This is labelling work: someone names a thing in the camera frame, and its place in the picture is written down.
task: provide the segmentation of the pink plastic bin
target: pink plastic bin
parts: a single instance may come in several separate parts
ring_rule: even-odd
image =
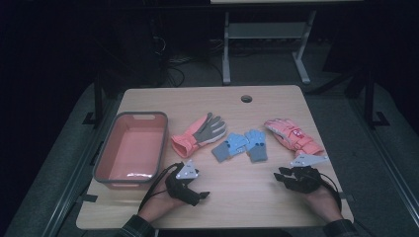
[[[121,113],[111,126],[93,170],[110,189],[139,188],[157,175],[167,140],[161,112]]]

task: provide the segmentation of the blue glove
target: blue glove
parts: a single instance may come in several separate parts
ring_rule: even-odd
[[[249,143],[249,141],[246,137],[231,132],[225,141],[212,150],[212,154],[218,162],[223,162],[226,159],[246,151],[244,146],[247,143]]]
[[[266,154],[265,132],[251,129],[244,133],[249,143],[246,144],[246,153],[252,162],[266,161],[268,155]]]

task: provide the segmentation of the winter glove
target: winter glove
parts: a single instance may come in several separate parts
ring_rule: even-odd
[[[247,140],[246,153],[252,162],[266,161],[268,156],[266,154],[265,132],[251,129],[245,132]]]
[[[276,118],[267,120],[265,127],[274,133],[275,138],[287,147],[295,151],[295,156],[302,153],[313,155],[323,151],[311,136],[302,131],[292,120],[288,118]]]
[[[216,142],[225,135],[225,122],[212,113],[198,119],[182,135],[172,136],[172,147],[182,158],[190,157],[196,150]]]
[[[212,150],[212,154],[218,162],[223,162],[226,159],[244,152],[244,146],[248,142],[249,141],[243,135],[231,132],[225,141]]]

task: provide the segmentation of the gray carpet floor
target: gray carpet floor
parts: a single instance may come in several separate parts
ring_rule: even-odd
[[[276,50],[262,50],[247,56],[232,56],[231,85],[297,85],[302,91],[315,89],[338,76],[323,72],[329,45],[310,44],[303,61],[312,82],[299,81],[291,51],[296,44]],[[177,66],[185,74],[182,87],[222,86],[221,56],[209,62]],[[172,71],[175,80],[180,74]],[[376,85],[375,110],[383,112],[390,126],[370,129],[362,118],[363,96],[344,96],[347,82],[319,96],[306,96],[317,128],[356,219],[362,236],[419,236],[412,210],[388,169],[390,158],[408,185],[419,197],[419,137],[397,110],[391,97]],[[94,112],[93,86],[86,88],[68,122],[46,158],[33,186],[9,227],[6,236],[113,236],[116,230],[81,230],[75,225],[81,201],[92,179],[92,162],[106,136],[121,97],[104,98],[105,117],[96,129],[82,124]],[[278,230],[225,232],[234,236],[275,236]],[[286,229],[292,236],[324,236],[320,227]],[[204,236],[206,232],[161,231],[159,236]]]

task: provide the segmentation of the black sleeve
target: black sleeve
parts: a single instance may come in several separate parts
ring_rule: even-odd
[[[153,233],[154,228],[147,221],[138,215],[133,215],[115,237],[148,237]]]
[[[323,227],[327,237],[359,237],[358,231],[350,220],[341,219],[328,223]]]

